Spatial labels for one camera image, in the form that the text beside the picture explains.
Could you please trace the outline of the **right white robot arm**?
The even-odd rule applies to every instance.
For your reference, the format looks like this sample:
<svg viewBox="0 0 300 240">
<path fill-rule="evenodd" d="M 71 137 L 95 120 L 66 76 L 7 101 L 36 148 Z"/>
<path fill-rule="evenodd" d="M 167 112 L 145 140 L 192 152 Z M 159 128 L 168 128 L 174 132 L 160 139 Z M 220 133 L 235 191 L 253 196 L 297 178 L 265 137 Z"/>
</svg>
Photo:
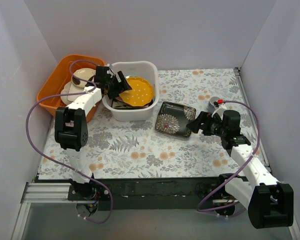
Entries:
<svg viewBox="0 0 300 240">
<path fill-rule="evenodd" d="M 235 110 L 225 110 L 222 117 L 202 111 L 187 125 L 193 133 L 202 130 L 205 136 L 220 137 L 222 147 L 240 167 L 232 175 L 220 175 L 222 183 L 202 199 L 196 210 L 205 213 L 201 205 L 217 193 L 222 199 L 233 196 L 242 204 L 256 229 L 290 227 L 294 222 L 294 191 L 255 156 L 257 149 L 241 134 L 240 122 L 241 116 Z"/>
</svg>

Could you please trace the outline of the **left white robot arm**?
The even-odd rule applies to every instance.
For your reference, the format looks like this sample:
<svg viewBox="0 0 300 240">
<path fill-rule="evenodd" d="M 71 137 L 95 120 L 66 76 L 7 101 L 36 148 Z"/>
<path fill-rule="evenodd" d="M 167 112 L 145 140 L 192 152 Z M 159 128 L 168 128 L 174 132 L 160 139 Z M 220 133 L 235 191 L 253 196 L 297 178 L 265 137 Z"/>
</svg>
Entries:
<svg viewBox="0 0 300 240">
<path fill-rule="evenodd" d="M 85 82 L 86 85 L 71 104 L 56 110 L 54 138 L 65 150 L 70 167 L 74 171 L 70 182 L 81 185 L 79 194 L 85 200 L 91 200 L 97 191 L 96 187 L 89 183 L 93 173 L 86 160 L 85 145 L 89 138 L 87 115 L 103 96 L 107 95 L 113 99 L 132 87 L 121 70 L 114 72 L 108 65 L 96 65 L 95 73 L 88 78 L 75 76 L 72 67 L 69 68 L 69 72 L 72 77 Z"/>
</svg>

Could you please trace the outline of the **square floral ceramic plate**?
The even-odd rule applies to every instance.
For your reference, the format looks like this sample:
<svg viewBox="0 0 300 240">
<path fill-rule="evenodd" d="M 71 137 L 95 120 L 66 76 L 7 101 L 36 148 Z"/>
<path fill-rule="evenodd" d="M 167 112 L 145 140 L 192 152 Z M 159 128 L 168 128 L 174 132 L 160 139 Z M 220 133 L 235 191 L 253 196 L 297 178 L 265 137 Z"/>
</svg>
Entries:
<svg viewBox="0 0 300 240">
<path fill-rule="evenodd" d="M 110 106 L 113 109 L 117 109 L 117 110 L 138 110 L 138 109 L 148 108 L 152 104 L 153 104 L 153 100 L 151 100 L 148 104 L 145 104 L 143 106 L 132 106 L 132 105 L 129 105 L 128 103 L 123 102 L 122 100 L 113 99 L 111 101 Z"/>
</svg>

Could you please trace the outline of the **yellow plate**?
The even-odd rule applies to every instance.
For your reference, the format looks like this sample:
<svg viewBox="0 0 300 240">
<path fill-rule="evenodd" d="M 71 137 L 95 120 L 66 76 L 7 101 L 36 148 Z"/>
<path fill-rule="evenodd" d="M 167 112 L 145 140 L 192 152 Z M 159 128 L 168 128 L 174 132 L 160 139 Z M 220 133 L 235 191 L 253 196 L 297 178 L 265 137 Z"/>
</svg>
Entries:
<svg viewBox="0 0 300 240">
<path fill-rule="evenodd" d="M 131 106 L 144 106 L 155 96 L 154 87 L 146 79 L 139 76 L 126 77 L 132 90 L 125 91 L 119 95 L 123 102 Z"/>
</svg>

